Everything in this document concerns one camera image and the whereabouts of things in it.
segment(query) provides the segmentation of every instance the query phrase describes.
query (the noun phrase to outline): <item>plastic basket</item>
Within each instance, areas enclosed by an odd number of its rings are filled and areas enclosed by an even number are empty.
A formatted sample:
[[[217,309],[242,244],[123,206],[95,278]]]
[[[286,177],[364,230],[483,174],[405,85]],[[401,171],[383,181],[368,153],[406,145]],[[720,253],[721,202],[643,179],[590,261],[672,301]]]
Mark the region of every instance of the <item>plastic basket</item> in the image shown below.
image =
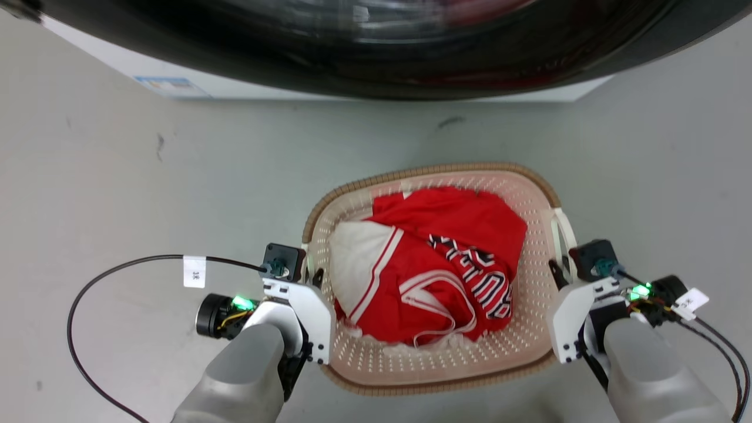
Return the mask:
[[[422,188],[454,186],[496,193],[528,224],[514,286],[514,314],[504,330],[469,347],[384,353],[384,344],[353,337],[337,324],[324,373],[357,394],[390,396],[473,388],[543,370],[555,362],[546,311],[556,296],[548,261],[561,257],[559,237],[576,245],[553,188],[513,163],[465,163],[392,172],[334,189],[314,207],[303,232],[308,271],[323,269],[322,292],[334,301],[329,280],[329,235],[340,221],[370,215],[373,199]]]

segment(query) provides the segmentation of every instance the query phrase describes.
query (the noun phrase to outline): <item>white label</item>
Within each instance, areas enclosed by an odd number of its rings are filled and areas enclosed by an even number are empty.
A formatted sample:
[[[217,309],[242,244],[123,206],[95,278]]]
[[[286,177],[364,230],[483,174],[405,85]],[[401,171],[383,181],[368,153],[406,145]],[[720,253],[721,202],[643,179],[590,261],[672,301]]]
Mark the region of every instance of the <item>white label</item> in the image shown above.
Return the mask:
[[[692,288],[686,294],[677,298],[676,303],[671,309],[685,320],[693,320],[695,318],[695,310],[704,306],[708,301],[710,301],[710,298],[701,290]]]
[[[206,257],[183,256],[183,286],[188,288],[206,286]]]

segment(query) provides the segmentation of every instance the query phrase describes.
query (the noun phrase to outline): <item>gray robot arm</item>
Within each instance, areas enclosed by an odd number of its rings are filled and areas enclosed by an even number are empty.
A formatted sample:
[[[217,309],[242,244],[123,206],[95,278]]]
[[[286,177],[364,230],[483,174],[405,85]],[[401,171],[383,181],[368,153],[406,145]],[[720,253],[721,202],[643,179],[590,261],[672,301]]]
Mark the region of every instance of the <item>gray robot arm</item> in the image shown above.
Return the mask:
[[[568,253],[572,275],[549,262],[559,294],[547,322],[559,362],[584,359],[622,423],[730,422],[723,404],[654,330],[666,320],[663,307],[630,314],[616,279],[626,273],[611,243],[598,240]],[[687,292],[674,276],[653,287],[664,304]]]
[[[303,364],[329,363],[335,312],[321,291],[272,278],[263,283],[266,300],[239,333],[226,336],[232,341],[177,408],[173,423],[272,423]],[[213,317],[197,318],[197,325],[202,320],[219,325]]]
[[[277,371],[284,346],[272,324],[240,332],[206,368],[172,423],[273,423],[284,404]]]
[[[622,423],[729,423],[726,408],[650,326],[608,325],[608,400]]]

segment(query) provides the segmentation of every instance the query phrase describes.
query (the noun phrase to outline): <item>wire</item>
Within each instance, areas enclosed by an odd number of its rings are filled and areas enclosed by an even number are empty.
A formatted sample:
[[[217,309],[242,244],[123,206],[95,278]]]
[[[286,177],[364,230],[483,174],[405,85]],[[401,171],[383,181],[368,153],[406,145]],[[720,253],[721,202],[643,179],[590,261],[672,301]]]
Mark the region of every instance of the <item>wire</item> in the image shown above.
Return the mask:
[[[741,355],[741,352],[739,352],[739,350],[734,346],[734,344],[726,339],[725,336],[721,335],[710,324],[705,323],[705,321],[701,318],[695,318],[695,321],[700,326],[704,327],[708,332],[715,335],[721,342],[723,342],[723,344],[729,347],[731,352],[736,356],[736,358],[739,360],[739,363],[741,364],[741,371],[744,374],[744,393],[741,396],[741,402],[736,406],[734,416],[732,416],[733,421],[741,421],[741,417],[744,415],[744,411],[747,409],[747,402],[749,401],[750,396],[750,369],[747,366],[747,361],[744,359],[744,356]]]
[[[94,380],[89,376],[88,372],[83,368],[83,365],[81,364],[81,361],[78,359],[78,354],[76,353],[76,348],[73,345],[73,317],[76,313],[76,308],[78,307],[78,303],[81,302],[81,298],[83,298],[83,295],[97,282],[101,281],[102,279],[108,277],[109,275],[112,275],[113,273],[123,270],[126,267],[134,266],[136,264],[141,263],[148,263],[150,261],[157,261],[157,260],[182,260],[183,255],[182,254],[163,254],[163,255],[156,255],[156,256],[149,256],[149,257],[142,257],[136,260],[129,261],[128,263],[123,263],[119,266],[115,266],[112,269],[109,269],[106,272],[103,272],[101,275],[97,276],[96,278],[92,279],[88,284],[86,284],[81,291],[76,296],[75,300],[73,300],[73,304],[71,305],[71,311],[68,312],[68,325],[66,327],[66,336],[68,337],[68,351],[71,353],[71,358],[73,359],[73,363],[76,365],[76,368],[78,368],[78,371],[81,373],[83,378],[89,383],[89,385],[94,388],[94,391],[96,391],[97,394],[101,395],[104,399],[109,401],[112,405],[115,407],[121,409],[122,411],[128,413],[131,417],[135,418],[136,420],[140,421],[141,423],[149,423],[148,420],[146,420],[144,417],[139,415],[137,412],[133,411],[132,409],[128,408],[127,406],[122,405],[118,400],[115,400],[112,398],[107,392],[102,390],[102,388],[99,387],[99,385],[94,382]],[[239,266],[239,267],[245,267],[247,269],[253,269],[257,270],[259,272],[265,272],[266,269],[259,266],[254,266],[253,264],[243,263],[241,261],[235,261],[235,260],[229,260],[226,258],[220,258],[220,257],[206,257],[206,261],[213,261],[217,263],[225,263],[225,264],[231,264],[233,266]]]
[[[739,371],[736,369],[736,365],[734,364],[734,361],[732,360],[731,356],[729,356],[729,353],[727,353],[726,350],[723,349],[723,347],[718,344],[718,342],[715,342],[708,335],[705,335],[704,333],[700,332],[699,330],[695,329],[694,327],[691,327],[690,325],[682,321],[677,321],[676,324],[694,333],[695,335],[703,338],[704,340],[708,341],[718,351],[720,351],[720,353],[723,355],[723,358],[725,358],[726,362],[729,364],[729,366],[731,366],[731,371],[734,373],[734,381],[736,382],[736,411],[734,412],[732,421],[734,422],[739,421],[738,410],[739,410],[739,405],[741,404],[741,400],[742,400],[741,379],[739,378]]]
[[[646,284],[646,283],[644,283],[643,281],[641,281],[641,280],[637,279],[636,277],[634,277],[634,276],[630,275],[629,273],[627,273],[627,272],[624,272],[623,270],[618,270],[618,271],[617,271],[617,273],[618,273],[619,275],[622,275],[622,276],[624,276],[625,278],[629,279],[630,281],[633,281],[633,282],[635,282],[635,283],[636,283],[637,285],[642,285],[642,286],[644,286],[644,287],[647,287],[647,284]]]
[[[247,311],[242,312],[242,313],[237,313],[237,314],[231,315],[231,316],[229,316],[228,318],[226,318],[225,320],[222,321],[222,324],[220,325],[220,329],[223,329],[227,325],[227,322],[231,321],[232,319],[245,317],[245,316],[251,315],[251,314],[253,314],[253,311],[247,310]]]

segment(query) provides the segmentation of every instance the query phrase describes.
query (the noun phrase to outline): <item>basket rim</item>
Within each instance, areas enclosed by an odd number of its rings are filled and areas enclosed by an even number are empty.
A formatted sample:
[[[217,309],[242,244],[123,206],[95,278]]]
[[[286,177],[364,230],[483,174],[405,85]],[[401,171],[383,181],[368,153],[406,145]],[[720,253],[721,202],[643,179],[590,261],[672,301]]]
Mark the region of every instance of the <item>basket rim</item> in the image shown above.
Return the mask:
[[[370,178],[360,179],[355,182],[343,184],[334,190],[329,191],[311,210],[302,234],[303,245],[311,242],[314,235],[316,222],[323,213],[323,210],[335,199],[352,193],[363,188],[372,187],[385,182],[399,181],[402,179],[413,178],[416,176],[432,175],[437,173],[454,173],[454,172],[513,172],[524,176],[532,181],[543,194],[546,196],[551,208],[561,207],[561,202],[556,191],[537,172],[516,163],[511,162],[482,162],[482,163],[456,163],[441,164],[434,166],[423,166],[414,169],[407,169],[397,172],[387,172],[381,175],[371,176]],[[556,356],[553,349],[543,354],[537,360],[511,369],[500,370],[494,373],[487,373],[479,376],[471,376],[463,379],[454,379],[446,382],[430,382],[423,384],[410,385],[361,385],[344,378],[331,366],[322,366],[322,372],[335,385],[354,394],[369,397],[391,397],[399,395],[412,394],[431,394],[435,392],[454,391],[458,389],[477,388],[481,386],[495,385],[500,382],[517,379],[522,376],[528,376],[537,373],[551,364],[556,362]]]

